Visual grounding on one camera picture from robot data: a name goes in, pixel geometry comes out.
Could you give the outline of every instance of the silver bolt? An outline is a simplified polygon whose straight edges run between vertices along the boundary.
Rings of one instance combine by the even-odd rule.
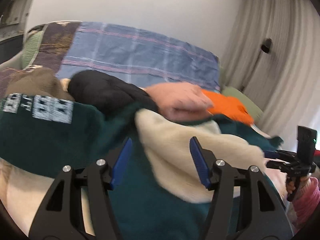
[[[62,170],[63,170],[64,172],[69,172],[69,171],[71,171],[71,166],[70,166],[70,165],[66,165],[66,166],[64,166],[64,167],[62,168]]]
[[[258,171],[259,171],[259,168],[258,168],[257,166],[251,166],[251,167],[250,167],[250,170],[251,170],[252,172],[258,172]]]
[[[217,161],[216,161],[216,164],[217,164],[218,166],[224,166],[226,163],[224,162],[224,160],[217,160]]]
[[[100,160],[97,160],[96,164],[97,164],[98,166],[103,166],[103,165],[106,164],[106,161],[105,161],[104,159],[100,159]]]

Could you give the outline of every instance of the blue plaid fabric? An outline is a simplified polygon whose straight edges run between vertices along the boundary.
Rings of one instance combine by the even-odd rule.
[[[100,22],[82,22],[63,58],[58,78],[95,69],[139,87],[190,82],[220,90],[218,58],[158,33]]]

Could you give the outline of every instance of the orange cloth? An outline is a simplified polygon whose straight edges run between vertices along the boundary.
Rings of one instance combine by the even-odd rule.
[[[253,124],[253,118],[248,114],[247,109],[234,97],[226,97],[222,94],[202,89],[204,93],[213,103],[213,107],[207,110],[211,114],[224,114],[232,120],[243,122],[247,125]]]

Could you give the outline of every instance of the folded pink clothing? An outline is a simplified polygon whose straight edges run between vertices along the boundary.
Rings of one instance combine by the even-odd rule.
[[[318,184],[318,179],[310,178],[306,186],[301,189],[301,197],[294,199],[292,202],[297,214],[297,221],[293,225],[297,230],[300,230],[305,225],[320,202]]]
[[[160,114],[170,121],[196,121],[211,115],[207,108],[212,107],[212,101],[199,86],[168,82],[147,87],[145,91],[158,105]]]

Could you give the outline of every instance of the pink sleeve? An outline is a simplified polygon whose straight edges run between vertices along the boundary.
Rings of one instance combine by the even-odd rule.
[[[310,185],[301,189],[304,191],[303,195],[292,202],[293,208],[297,214],[297,221],[294,223],[297,230],[300,230],[305,225],[320,202],[318,179],[310,178],[310,180]]]

